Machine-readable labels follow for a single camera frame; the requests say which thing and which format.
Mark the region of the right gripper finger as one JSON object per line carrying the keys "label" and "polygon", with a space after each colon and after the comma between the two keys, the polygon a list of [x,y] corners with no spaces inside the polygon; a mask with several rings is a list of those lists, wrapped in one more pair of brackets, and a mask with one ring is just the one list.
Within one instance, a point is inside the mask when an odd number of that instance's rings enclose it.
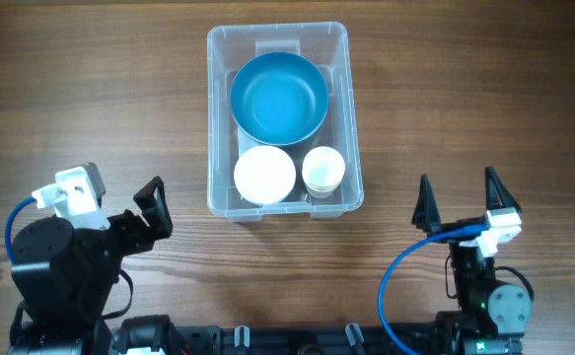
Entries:
{"label": "right gripper finger", "polygon": [[440,233],[442,231],[440,213],[428,175],[421,176],[419,194],[411,224],[424,233]]}
{"label": "right gripper finger", "polygon": [[486,167],[484,174],[486,209],[514,208],[517,213],[522,213],[522,207],[502,183],[495,170],[492,167]]}

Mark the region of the yellow cup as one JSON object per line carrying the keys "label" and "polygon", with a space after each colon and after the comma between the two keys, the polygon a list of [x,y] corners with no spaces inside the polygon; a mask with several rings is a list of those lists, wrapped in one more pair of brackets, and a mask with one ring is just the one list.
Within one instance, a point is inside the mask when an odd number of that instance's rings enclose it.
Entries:
{"label": "yellow cup", "polygon": [[313,198],[329,197],[342,182],[345,169],[345,161],[337,150],[327,146],[312,149],[302,167],[308,193]]}

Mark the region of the pink small bowl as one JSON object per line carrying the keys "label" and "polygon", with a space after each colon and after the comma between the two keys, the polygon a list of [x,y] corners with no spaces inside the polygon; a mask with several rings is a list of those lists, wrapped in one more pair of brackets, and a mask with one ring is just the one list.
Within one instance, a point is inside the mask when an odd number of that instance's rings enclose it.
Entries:
{"label": "pink small bowl", "polygon": [[234,167],[234,183],[246,201],[256,205],[281,202],[293,190],[296,168],[290,156],[274,146],[248,149]]}

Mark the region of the dark blue bowl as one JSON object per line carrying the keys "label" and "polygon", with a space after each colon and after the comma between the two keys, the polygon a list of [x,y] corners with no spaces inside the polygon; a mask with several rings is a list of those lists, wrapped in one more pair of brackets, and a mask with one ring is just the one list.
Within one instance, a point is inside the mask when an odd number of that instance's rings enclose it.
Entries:
{"label": "dark blue bowl", "polygon": [[264,53],[245,64],[231,87],[233,119],[249,138],[274,146],[300,144],[316,134],[330,93],[321,70],[290,52]]}

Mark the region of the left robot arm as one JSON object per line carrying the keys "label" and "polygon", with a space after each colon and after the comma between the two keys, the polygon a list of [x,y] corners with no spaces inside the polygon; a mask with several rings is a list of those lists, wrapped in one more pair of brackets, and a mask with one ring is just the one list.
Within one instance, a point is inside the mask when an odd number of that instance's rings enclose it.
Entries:
{"label": "left robot arm", "polygon": [[139,214],[126,210],[93,229],[59,215],[30,223],[11,243],[12,278],[23,300],[10,329],[11,354],[108,354],[133,347],[112,334],[104,311],[112,286],[126,279],[123,259],[167,239],[173,223],[164,183],[153,177],[134,196]]}

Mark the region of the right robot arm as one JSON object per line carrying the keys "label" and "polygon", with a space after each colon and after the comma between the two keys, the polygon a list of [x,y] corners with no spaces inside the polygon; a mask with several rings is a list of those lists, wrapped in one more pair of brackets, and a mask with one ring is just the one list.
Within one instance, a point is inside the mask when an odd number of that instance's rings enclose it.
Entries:
{"label": "right robot arm", "polygon": [[522,232],[522,208],[491,167],[484,170],[485,212],[443,223],[428,176],[422,176],[411,223],[449,247],[445,269],[453,273],[458,303],[439,312],[411,345],[428,354],[521,354],[535,292],[510,266],[497,266],[498,246]]}

